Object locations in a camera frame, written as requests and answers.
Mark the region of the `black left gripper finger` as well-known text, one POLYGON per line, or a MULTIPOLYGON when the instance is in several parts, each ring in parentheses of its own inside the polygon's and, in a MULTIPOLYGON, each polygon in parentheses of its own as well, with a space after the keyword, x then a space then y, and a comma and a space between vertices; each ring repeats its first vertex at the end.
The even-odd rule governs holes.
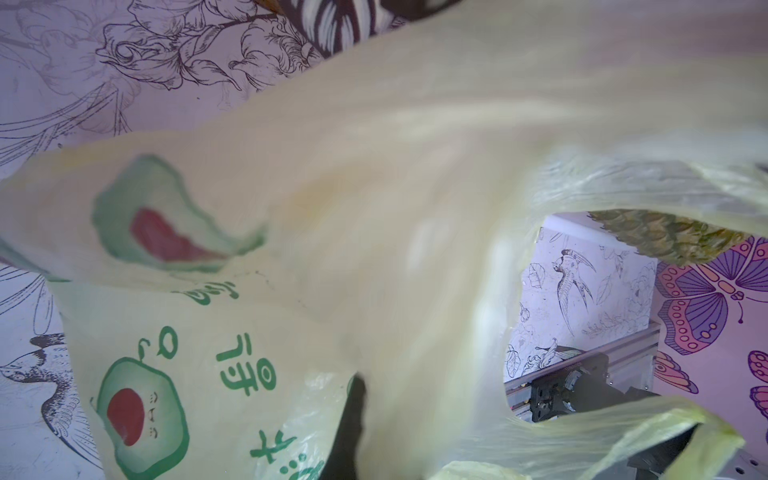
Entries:
POLYGON ((352 377, 347 401, 338 425, 333 446, 319 477, 320 480, 355 480, 356 454, 363 433, 363 412, 366 403, 364 379, 352 377))

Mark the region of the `yellow-green plastic bag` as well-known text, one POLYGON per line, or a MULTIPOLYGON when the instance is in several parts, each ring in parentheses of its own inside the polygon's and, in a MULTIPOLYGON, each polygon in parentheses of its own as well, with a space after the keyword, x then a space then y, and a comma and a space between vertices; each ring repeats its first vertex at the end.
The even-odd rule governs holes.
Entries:
POLYGON ((763 1, 5 1, 55 72, 181 90, 276 82, 181 130, 98 94, 1 182, 1 260, 38 274, 76 392, 50 424, 108 479, 319 479, 353 378, 361 479, 592 479, 681 434, 669 479, 744 445, 655 397, 540 424, 503 381, 522 276, 554 214, 642 209, 767 232, 763 1))

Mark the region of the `pineapple with leafy crown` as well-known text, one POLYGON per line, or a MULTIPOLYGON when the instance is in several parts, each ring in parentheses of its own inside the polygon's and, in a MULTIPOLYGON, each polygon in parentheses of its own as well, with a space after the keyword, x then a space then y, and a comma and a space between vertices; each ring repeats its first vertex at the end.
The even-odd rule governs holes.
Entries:
POLYGON ((709 263, 748 237, 743 232, 649 210, 615 209, 588 215, 640 254, 677 266, 709 263))

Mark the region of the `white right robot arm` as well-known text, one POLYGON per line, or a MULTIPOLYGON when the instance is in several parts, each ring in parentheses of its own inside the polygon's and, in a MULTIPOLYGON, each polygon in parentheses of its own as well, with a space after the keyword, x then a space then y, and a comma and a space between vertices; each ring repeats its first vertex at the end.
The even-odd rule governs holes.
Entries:
MULTIPOLYGON (((654 394, 630 387, 625 391, 606 382, 608 357, 596 354, 583 362, 535 379, 530 387, 529 411, 534 423, 622 405, 654 394)), ((658 479, 688 446, 693 429, 631 456, 625 463, 599 475, 601 479, 658 479)))

